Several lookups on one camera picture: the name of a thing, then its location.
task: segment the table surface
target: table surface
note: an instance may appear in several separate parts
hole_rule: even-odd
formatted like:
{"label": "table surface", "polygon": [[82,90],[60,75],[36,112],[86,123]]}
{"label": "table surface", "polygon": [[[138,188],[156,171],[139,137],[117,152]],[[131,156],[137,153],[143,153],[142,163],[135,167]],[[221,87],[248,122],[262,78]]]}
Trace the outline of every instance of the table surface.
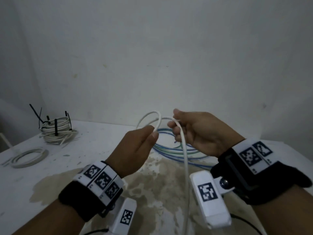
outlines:
{"label": "table surface", "polygon": [[[21,152],[34,147],[49,150],[43,161],[27,168],[0,168],[0,228],[9,235],[33,218],[53,200],[69,183],[78,170],[95,160],[105,160],[124,134],[133,126],[95,122],[72,121],[78,130],[76,138],[62,146],[46,144],[40,135],[30,138],[14,148]],[[169,142],[169,135],[160,135],[159,142]],[[282,142],[267,141],[273,150],[279,151],[281,161],[300,169],[313,180],[313,163]],[[12,150],[0,153],[0,162],[14,154]],[[207,163],[215,164],[216,158]],[[190,166],[190,173],[200,170]],[[182,163],[166,159],[151,151],[147,162],[133,175],[124,179],[124,196],[137,201],[137,210],[129,234],[180,234],[183,222],[184,170]],[[307,189],[313,194],[313,188]],[[241,216],[264,229],[249,205],[235,194],[225,195],[225,203],[231,213]],[[81,234],[103,228],[106,219],[98,216],[85,224]],[[233,220],[228,228],[209,231],[200,225],[198,209],[193,197],[190,204],[189,234],[256,234],[242,221]]]}

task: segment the white wall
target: white wall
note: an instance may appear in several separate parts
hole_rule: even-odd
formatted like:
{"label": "white wall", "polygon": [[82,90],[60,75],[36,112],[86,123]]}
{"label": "white wall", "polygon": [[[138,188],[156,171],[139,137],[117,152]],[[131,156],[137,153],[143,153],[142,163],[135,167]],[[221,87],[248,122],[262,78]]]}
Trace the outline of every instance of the white wall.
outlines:
{"label": "white wall", "polygon": [[313,161],[313,0],[307,7],[262,138],[284,141]]}
{"label": "white wall", "polygon": [[14,0],[55,116],[210,111],[260,136],[304,0]]}
{"label": "white wall", "polygon": [[39,133],[29,103],[40,109],[44,102],[12,0],[0,0],[0,26],[0,132],[15,145]]}

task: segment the fingernail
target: fingernail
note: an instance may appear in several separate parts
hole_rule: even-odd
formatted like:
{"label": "fingernail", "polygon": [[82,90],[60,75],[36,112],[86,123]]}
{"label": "fingernail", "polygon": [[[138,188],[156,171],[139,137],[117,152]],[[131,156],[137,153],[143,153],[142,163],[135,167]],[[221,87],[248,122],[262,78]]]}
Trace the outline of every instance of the fingernail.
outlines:
{"label": "fingernail", "polygon": [[155,132],[153,132],[151,135],[152,135],[152,137],[154,137],[154,138],[158,138],[158,137],[159,137],[159,132],[158,132],[158,131],[155,131]]}
{"label": "fingernail", "polygon": [[174,114],[178,114],[179,112],[180,112],[180,110],[178,110],[178,109],[174,109],[174,110],[173,110],[173,113],[174,113]]}

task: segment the black and white square marker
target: black and white square marker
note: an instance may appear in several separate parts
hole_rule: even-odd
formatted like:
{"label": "black and white square marker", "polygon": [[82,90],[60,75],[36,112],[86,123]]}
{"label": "black and white square marker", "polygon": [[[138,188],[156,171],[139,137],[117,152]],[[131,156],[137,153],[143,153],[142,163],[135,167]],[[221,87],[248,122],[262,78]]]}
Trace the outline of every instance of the black and white square marker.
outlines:
{"label": "black and white square marker", "polygon": [[112,178],[108,176],[104,171],[100,173],[100,175],[96,178],[95,183],[101,189],[105,189],[105,187],[111,182]]}
{"label": "black and white square marker", "polygon": [[131,217],[133,216],[133,212],[129,211],[127,209],[124,210],[124,213],[122,215],[122,218],[120,220],[120,223],[129,225],[129,223],[131,222]]}
{"label": "black and white square marker", "polygon": [[113,182],[108,189],[104,192],[110,200],[113,199],[113,197],[116,195],[116,193],[119,191],[119,186]]}
{"label": "black and white square marker", "polygon": [[201,194],[203,202],[218,198],[211,182],[198,185],[198,189]]}
{"label": "black and white square marker", "polygon": [[264,143],[261,141],[256,142],[252,145],[263,157],[266,157],[273,153]]}
{"label": "black and white square marker", "polygon": [[95,165],[92,165],[87,171],[84,172],[84,175],[89,179],[92,179],[101,169]]}
{"label": "black and white square marker", "polygon": [[261,157],[252,148],[247,148],[239,153],[239,155],[249,166],[262,161]]}

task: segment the white cable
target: white cable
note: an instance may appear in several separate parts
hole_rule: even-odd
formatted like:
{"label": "white cable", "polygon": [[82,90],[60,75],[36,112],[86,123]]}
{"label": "white cable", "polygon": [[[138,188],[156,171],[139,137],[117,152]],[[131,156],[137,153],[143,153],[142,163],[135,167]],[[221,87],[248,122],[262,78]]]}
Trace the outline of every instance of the white cable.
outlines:
{"label": "white cable", "polygon": [[[22,158],[25,155],[30,154],[30,153],[38,153],[38,154],[34,158],[32,158],[32,159],[30,159],[30,160],[28,160],[26,162],[18,162],[18,160],[20,158]],[[31,150],[23,152],[23,153],[17,155],[16,157],[12,158],[11,161],[10,161],[10,165],[13,168],[29,167],[29,166],[35,165],[36,163],[42,161],[44,158],[46,158],[48,156],[48,154],[49,154],[49,151],[45,150],[42,147],[31,149]]]}
{"label": "white cable", "polygon": [[182,150],[184,153],[184,166],[185,166],[185,197],[186,197],[186,207],[185,207],[185,213],[184,213],[184,223],[183,223],[183,227],[182,227],[182,234],[186,235],[187,233],[187,226],[188,226],[188,217],[189,217],[189,172],[188,172],[188,154],[187,154],[187,147],[186,147],[186,140],[185,140],[185,135],[184,132],[182,130],[182,126],[179,124],[179,122],[172,118],[172,117],[162,117],[161,113],[159,111],[152,111],[149,112],[147,114],[145,114],[140,121],[138,122],[136,129],[138,128],[139,124],[141,123],[141,121],[148,116],[149,114],[152,113],[157,113],[159,115],[158,118],[152,120],[151,122],[149,122],[147,125],[158,121],[157,125],[155,126],[153,132],[155,132],[156,130],[158,130],[158,128],[160,127],[161,124],[161,120],[162,119],[168,119],[168,120],[172,120],[176,123],[176,125],[180,128],[180,136],[182,137]]}
{"label": "white cable", "polygon": [[55,135],[54,120],[49,120],[49,122],[50,124],[48,122],[43,123],[40,129],[41,135],[48,143],[62,145],[77,134],[76,130],[70,130],[71,126],[68,117],[57,118],[58,135]]}

